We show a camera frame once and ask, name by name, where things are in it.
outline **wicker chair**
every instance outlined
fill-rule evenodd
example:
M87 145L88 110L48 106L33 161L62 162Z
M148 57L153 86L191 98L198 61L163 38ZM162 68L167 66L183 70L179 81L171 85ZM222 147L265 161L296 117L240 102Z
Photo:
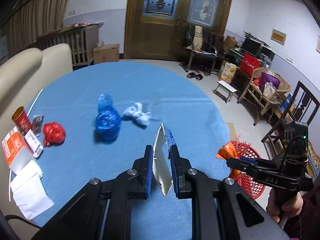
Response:
M257 87L253 83L254 78L260 77L262 72L268 73L280 80L280 85L271 98L265 97L263 93L260 91L259 87ZM253 71L250 81L247 87L245 88L245 90L243 91L243 93L241 94L241 96L239 97L237 103L240 103L242 99L245 99L248 102L258 107L259 110L257 110L257 118L254 120L253 125L256 125L260 120L260 117L263 116L269 109L271 109L271 115L268 120L269 122L276 107L282 103L284 99L284 94L287 92L290 92L290 90L291 90L291 86L279 74L277 74L276 72L268 68L259 67ZM249 93L253 97L255 102L251 102L250 100L245 98L245 95L247 93Z

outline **computer monitor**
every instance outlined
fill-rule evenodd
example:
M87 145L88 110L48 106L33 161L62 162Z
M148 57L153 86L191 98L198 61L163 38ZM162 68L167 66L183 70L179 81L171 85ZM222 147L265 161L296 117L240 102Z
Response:
M241 49L250 53L254 57L257 57L257 55L260 54L261 46L260 42L246 38L242 43Z
M273 58L275 56L275 53L273 51L271 51L270 49L266 48L266 47L262 47L261 49L261 54L263 54L264 56L266 56L268 59L270 59L271 61L273 61Z

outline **door frame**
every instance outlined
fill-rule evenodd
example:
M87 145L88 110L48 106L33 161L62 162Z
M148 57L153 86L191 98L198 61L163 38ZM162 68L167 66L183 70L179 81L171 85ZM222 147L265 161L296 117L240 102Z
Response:
M134 31L134 14L136 12L136 0L128 0L126 15L125 15L125 30L124 30L124 59L132 58L133 45L133 31ZM226 29L230 7L232 0L226 0L222 23L220 28L220 35L223 35Z

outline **purple bag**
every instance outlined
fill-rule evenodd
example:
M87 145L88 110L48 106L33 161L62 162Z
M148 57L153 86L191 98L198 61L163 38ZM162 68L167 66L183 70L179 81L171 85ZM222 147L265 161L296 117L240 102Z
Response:
M264 90L264 86L267 82L272 83L276 89L278 89L280 85L280 80L278 80L276 77L271 76L268 73L262 72L261 73L261 79L260 79L260 84L259 84L259 89L261 92Z

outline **beige sofa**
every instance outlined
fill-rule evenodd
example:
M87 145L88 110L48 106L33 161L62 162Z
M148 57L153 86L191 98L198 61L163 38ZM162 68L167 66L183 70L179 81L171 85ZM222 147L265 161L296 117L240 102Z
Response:
M72 58L67 44L43 51L26 49L0 66L0 141L14 127L11 116L19 106L28 107L42 88L70 72ZM9 168L0 149L0 209L4 215L23 217L14 200L9 202ZM10 225L22 240L30 239L37 230L18 220L10 220Z

